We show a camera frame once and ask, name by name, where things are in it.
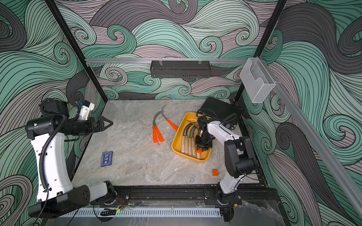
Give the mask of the orange handle sickle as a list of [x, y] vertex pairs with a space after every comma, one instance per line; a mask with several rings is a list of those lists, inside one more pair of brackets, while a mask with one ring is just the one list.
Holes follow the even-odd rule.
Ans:
[[162, 108], [161, 108], [161, 115], [163, 116], [164, 119], [166, 119], [166, 121], [170, 124], [170, 126], [175, 130], [177, 131], [178, 130], [178, 126], [176, 126], [172, 121], [170, 121], [165, 113], [164, 113], [164, 108], [165, 108], [166, 105], [163, 105]]
[[154, 129], [155, 129], [155, 133], [156, 133], [156, 137], [157, 137], [157, 142], [158, 142], [158, 141], [159, 141], [159, 142], [164, 142], [165, 139], [163, 138], [163, 136], [162, 136], [160, 130], [158, 129], [158, 127], [157, 127], [157, 126], [154, 126]]
[[157, 117], [158, 117], [160, 114], [161, 114], [161, 111], [157, 112], [157, 113], [154, 115], [154, 117], [153, 117], [152, 129], [153, 129], [153, 142], [154, 142], [154, 143], [158, 143], [158, 142], [159, 142], [159, 141], [157, 142], [157, 137], [156, 137], [156, 133], [155, 133], [154, 126], [157, 126], [157, 125], [156, 125], [156, 119], [157, 119]]
[[[189, 123], [191, 123], [192, 125], [194, 125], [195, 130], [197, 130], [197, 131], [199, 130], [199, 125], [198, 125], [197, 122], [193, 122], [193, 121], [190, 121], [190, 120], [187, 120], [187, 122], [189, 122]], [[202, 152], [203, 152], [203, 148], [198, 148], [198, 149], [197, 149], [197, 153], [202, 154]]]

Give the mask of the labelled wooden handle sickle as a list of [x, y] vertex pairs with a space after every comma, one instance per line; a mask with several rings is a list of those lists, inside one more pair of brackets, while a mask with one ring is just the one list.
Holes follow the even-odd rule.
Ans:
[[192, 156], [192, 147], [191, 147], [191, 138], [192, 138], [192, 136], [191, 136], [191, 134], [192, 134], [192, 131], [193, 131], [193, 127], [194, 126], [192, 126], [190, 131], [189, 131], [189, 156]]

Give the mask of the large wooden handle sickle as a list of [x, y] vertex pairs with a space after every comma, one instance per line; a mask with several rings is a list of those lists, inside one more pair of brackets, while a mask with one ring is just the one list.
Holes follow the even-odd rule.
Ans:
[[189, 123], [183, 130], [183, 136], [182, 136], [182, 147], [181, 147], [181, 153], [185, 155], [189, 155], [189, 130], [192, 127], [192, 124]]

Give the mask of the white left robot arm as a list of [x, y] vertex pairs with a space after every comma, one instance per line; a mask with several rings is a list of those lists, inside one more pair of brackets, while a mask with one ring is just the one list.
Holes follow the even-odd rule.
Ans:
[[77, 116], [69, 117], [67, 102], [52, 98], [43, 100], [39, 107], [41, 116], [29, 120], [25, 131], [35, 151], [38, 171], [36, 204], [28, 208], [30, 217], [57, 218], [87, 206], [93, 201], [106, 205], [114, 203], [116, 192], [109, 181], [94, 186], [73, 187], [66, 166], [66, 136], [85, 136], [104, 131], [107, 118], [95, 120], [89, 113], [95, 105], [79, 101]]

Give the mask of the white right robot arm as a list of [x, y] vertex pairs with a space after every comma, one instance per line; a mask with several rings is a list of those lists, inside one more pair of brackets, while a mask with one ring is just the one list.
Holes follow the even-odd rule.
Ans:
[[230, 204], [237, 195], [239, 184], [255, 170], [253, 146], [249, 137], [239, 136], [226, 128], [223, 123], [236, 118], [232, 113], [223, 119], [216, 116], [208, 117], [199, 109], [196, 112], [198, 135], [195, 138], [197, 152], [203, 152], [213, 147], [216, 139], [224, 147], [224, 164], [227, 172], [217, 185], [216, 200], [220, 205]]

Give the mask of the yellow plastic storage tray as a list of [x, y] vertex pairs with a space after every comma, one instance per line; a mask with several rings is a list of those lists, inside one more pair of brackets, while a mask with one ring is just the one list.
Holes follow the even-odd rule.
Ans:
[[173, 151], [178, 154], [179, 156], [185, 157], [189, 160], [193, 160], [199, 163], [205, 162], [209, 159], [210, 154], [212, 152], [212, 149], [208, 149], [208, 150], [204, 150], [201, 154], [201, 159], [198, 160], [197, 158], [193, 158], [192, 156], [188, 156], [185, 154], [181, 153], [181, 147], [182, 147], [182, 136], [183, 136], [183, 130], [184, 128], [189, 124], [189, 122], [187, 122], [187, 120], [193, 121], [193, 122], [197, 122], [197, 116], [196, 113], [194, 112], [188, 112], [185, 114], [180, 126], [178, 127], [178, 130], [176, 132], [176, 135], [173, 139], [172, 142], [172, 149]]

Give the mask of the small orange block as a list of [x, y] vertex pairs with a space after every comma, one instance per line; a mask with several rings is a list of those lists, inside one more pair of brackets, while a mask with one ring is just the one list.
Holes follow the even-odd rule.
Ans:
[[212, 176], [217, 177], [219, 175], [218, 169], [212, 169]]

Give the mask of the blue playing card box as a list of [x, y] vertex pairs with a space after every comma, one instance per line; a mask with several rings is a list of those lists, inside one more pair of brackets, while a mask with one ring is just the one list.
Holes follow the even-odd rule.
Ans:
[[102, 153], [101, 167], [111, 166], [113, 162], [113, 151], [107, 151]]

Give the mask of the black aluminium carrying case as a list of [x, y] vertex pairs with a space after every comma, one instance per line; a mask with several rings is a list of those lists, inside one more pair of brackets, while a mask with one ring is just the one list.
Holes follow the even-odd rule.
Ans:
[[240, 110], [227, 102], [208, 97], [199, 110], [199, 116], [215, 117], [229, 130], [236, 129], [240, 119]]

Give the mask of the black vertical frame post left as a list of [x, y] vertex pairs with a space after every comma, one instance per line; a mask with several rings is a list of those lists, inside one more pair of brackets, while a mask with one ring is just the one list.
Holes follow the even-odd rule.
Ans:
[[59, 25], [60, 29], [62, 30], [63, 34], [65, 35], [65, 37], [69, 41], [71, 48], [75, 52], [75, 55], [77, 56], [77, 58], [80, 60], [85, 72], [87, 73], [87, 75], [90, 78], [91, 82], [93, 83], [96, 90], [100, 94], [102, 100], [105, 103], [107, 103], [108, 98], [107, 98], [105, 92], [103, 91], [100, 83], [98, 82], [98, 79], [97, 79], [94, 71], [92, 70], [92, 68], [86, 64], [85, 56], [84, 56], [83, 52], [81, 51], [79, 45], [77, 44], [74, 36], [72, 35], [71, 30], [69, 29], [65, 19], [61, 15], [55, 1], [45, 0], [45, 3], [47, 5], [48, 9], [50, 10], [50, 12], [52, 13], [53, 17], [55, 18], [55, 20], [56, 20], [57, 24]]

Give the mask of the black vertical frame post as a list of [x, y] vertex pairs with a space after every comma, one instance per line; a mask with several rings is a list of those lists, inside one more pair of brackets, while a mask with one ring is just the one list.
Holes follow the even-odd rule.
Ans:
[[90, 78], [91, 82], [93, 83], [96, 90], [100, 94], [102, 100], [105, 103], [107, 103], [108, 98], [107, 98], [105, 92], [103, 91], [100, 83], [98, 82], [98, 79], [97, 79], [94, 71], [92, 70], [92, 68], [86, 64], [85, 56], [84, 56], [83, 52], [81, 51], [79, 45], [77, 44], [74, 36], [72, 35], [71, 30], [69, 29], [65, 19], [61, 15], [55, 1], [45, 0], [45, 3], [47, 5], [48, 9], [50, 10], [50, 12], [52, 13], [53, 17], [55, 18], [55, 20], [56, 20], [57, 24], [59, 25], [60, 29], [62, 30], [63, 34], [65, 35], [65, 37], [69, 41], [71, 48], [75, 52], [75, 55], [77, 56], [77, 58], [80, 60], [85, 72], [87, 73], [87, 75]]
[[[286, 3], [287, 3], [287, 0], [279, 0], [277, 1], [277, 4], [276, 4], [276, 7], [269, 19], [269, 22], [266, 24], [266, 30], [257, 46], [257, 49], [253, 55], [253, 57], [260, 57], [271, 34], [272, 34], [272, 31], [273, 29], [275, 28], [280, 16], [281, 16], [281, 13], [283, 11], [283, 9], [285, 8], [286, 6]], [[238, 89], [238, 92], [236, 93], [235, 95], [235, 98], [232, 102], [232, 104], [234, 105], [237, 105], [238, 102], [240, 101], [240, 98], [242, 96], [242, 93], [245, 89], [245, 86], [244, 86], [244, 83], [242, 83]]]

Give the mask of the aluminium horizontal wall rail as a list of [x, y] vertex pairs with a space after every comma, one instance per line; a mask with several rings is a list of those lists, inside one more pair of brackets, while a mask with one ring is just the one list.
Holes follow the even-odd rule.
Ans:
[[151, 64], [152, 61], [158, 61], [162, 64], [164, 61], [196, 61], [203, 62], [209, 61], [210, 64], [228, 64], [228, 65], [239, 65], [245, 64], [248, 59], [233, 59], [233, 58], [132, 58], [132, 57], [122, 57], [122, 58], [106, 58], [106, 57], [92, 57], [86, 58], [85, 62], [87, 64]]

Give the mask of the black perforated wall shelf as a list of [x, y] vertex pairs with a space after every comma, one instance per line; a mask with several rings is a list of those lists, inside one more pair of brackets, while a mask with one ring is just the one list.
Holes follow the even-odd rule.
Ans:
[[153, 78], [181, 78], [196, 79], [209, 78], [211, 66], [209, 61], [201, 63], [196, 61], [164, 61], [160, 64], [158, 61], [152, 61], [150, 72]]

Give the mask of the clear plastic wall bin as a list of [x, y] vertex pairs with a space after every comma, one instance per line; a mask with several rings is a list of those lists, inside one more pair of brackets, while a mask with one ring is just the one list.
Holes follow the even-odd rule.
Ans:
[[254, 104], [263, 103], [275, 87], [271, 70], [267, 63], [258, 57], [249, 58], [239, 75]]

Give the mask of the black vertical frame post right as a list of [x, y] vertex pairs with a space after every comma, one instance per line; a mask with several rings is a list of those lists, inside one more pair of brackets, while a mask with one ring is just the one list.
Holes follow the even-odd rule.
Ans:
[[[277, 1], [277, 4], [276, 4], [276, 7], [269, 19], [269, 22], [266, 24], [266, 30], [257, 46], [257, 49], [253, 55], [253, 57], [260, 57], [271, 34], [272, 34], [272, 31], [273, 29], [275, 28], [280, 16], [281, 16], [281, 13], [283, 11], [283, 9], [285, 8], [286, 6], [286, 3], [287, 3], [287, 0], [279, 0]], [[235, 98], [232, 102], [232, 104], [234, 105], [237, 105], [238, 102], [240, 101], [240, 98], [242, 96], [242, 93], [245, 89], [245, 86], [244, 86], [244, 83], [242, 83], [238, 89], [238, 92], [236, 93], [235, 95]]]

